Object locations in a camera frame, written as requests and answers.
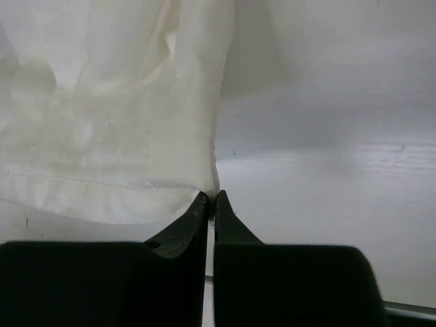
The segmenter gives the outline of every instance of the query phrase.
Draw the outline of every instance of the wrinkled fabric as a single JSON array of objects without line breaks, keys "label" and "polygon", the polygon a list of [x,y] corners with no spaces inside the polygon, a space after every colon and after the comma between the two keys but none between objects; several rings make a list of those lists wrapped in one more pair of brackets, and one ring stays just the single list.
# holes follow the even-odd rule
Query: wrinkled fabric
[{"label": "wrinkled fabric", "polygon": [[215,196],[232,0],[0,3],[0,193],[89,221]]}]

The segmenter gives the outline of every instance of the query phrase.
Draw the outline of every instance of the black plastic part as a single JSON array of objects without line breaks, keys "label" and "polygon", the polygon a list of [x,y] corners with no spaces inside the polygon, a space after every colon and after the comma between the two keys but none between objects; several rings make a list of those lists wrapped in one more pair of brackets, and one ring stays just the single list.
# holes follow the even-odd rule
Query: black plastic part
[{"label": "black plastic part", "polygon": [[216,327],[389,326],[359,250],[264,245],[235,216],[224,191],[216,207]]},{"label": "black plastic part", "polygon": [[201,326],[208,199],[144,243],[0,246],[0,326]]}]

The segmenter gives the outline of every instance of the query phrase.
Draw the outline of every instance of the gray surface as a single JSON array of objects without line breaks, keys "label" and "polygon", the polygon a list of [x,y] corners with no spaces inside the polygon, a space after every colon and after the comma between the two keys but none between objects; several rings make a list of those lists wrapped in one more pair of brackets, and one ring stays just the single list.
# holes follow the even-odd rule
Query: gray surface
[{"label": "gray surface", "polygon": [[217,133],[238,216],[266,242],[355,245],[385,300],[436,307],[436,1],[236,3],[259,37],[230,50],[247,62]]}]

